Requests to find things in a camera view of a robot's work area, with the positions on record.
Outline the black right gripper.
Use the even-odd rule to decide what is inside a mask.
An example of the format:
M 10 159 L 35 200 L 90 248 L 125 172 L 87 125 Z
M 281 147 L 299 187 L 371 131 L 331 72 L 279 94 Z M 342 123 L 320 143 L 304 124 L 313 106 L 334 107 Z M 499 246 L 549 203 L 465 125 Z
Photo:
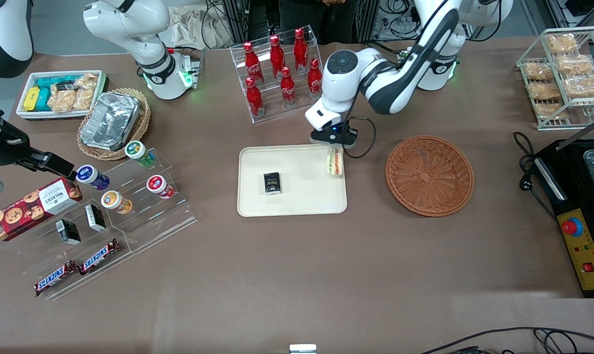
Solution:
M 28 159 L 28 170 L 47 171 L 68 180 L 75 180 L 74 164 L 51 152 L 31 149 L 29 137 L 1 117 L 0 111 L 0 166 L 17 164 Z

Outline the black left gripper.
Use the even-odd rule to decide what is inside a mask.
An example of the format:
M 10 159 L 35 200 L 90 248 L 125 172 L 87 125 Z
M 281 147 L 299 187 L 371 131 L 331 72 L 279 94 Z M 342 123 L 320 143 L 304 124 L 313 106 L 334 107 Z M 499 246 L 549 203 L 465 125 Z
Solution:
M 339 163 L 344 163 L 344 148 L 351 149 L 355 147 L 358 130 L 350 127 L 349 123 L 338 123 L 326 128 L 327 142 L 339 146 Z M 333 147 L 328 148 L 327 164 L 333 160 Z

